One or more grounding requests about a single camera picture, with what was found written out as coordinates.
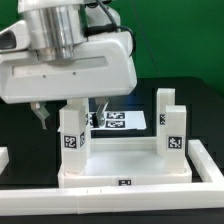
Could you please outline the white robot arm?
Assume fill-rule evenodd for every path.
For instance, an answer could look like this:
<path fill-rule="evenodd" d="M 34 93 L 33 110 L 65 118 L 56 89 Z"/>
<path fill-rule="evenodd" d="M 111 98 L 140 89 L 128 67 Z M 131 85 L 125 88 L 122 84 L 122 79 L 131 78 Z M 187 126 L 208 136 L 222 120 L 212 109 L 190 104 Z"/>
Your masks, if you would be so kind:
<path fill-rule="evenodd" d="M 137 84 L 136 40 L 110 1 L 19 0 L 22 19 L 0 31 L 0 99 L 45 122 L 47 101 L 93 98 L 103 125 L 108 98 Z"/>

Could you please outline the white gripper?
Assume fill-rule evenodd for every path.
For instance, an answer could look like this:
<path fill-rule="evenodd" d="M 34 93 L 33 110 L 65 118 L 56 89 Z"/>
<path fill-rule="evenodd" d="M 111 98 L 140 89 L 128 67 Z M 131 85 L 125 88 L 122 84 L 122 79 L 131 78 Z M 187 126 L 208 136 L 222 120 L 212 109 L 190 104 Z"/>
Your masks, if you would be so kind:
<path fill-rule="evenodd" d="M 6 103 L 31 102 L 31 109 L 47 129 L 50 113 L 41 101 L 95 99 L 93 127 L 105 124 L 109 99 L 129 94 L 137 84 L 132 38 L 127 32 L 92 36 L 74 47 L 69 60 L 41 62 L 32 51 L 0 54 L 0 98 Z"/>

